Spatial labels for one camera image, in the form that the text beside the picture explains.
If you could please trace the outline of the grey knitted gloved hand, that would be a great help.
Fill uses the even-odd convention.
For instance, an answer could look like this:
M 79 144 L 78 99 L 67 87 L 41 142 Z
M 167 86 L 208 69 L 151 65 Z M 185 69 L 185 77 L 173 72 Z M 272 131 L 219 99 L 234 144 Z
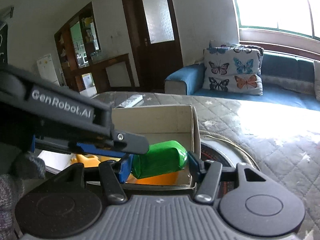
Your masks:
M 20 153 L 1 175 L 1 239 L 15 238 L 15 207 L 24 193 L 23 181 L 44 179 L 44 161 L 30 153 Z

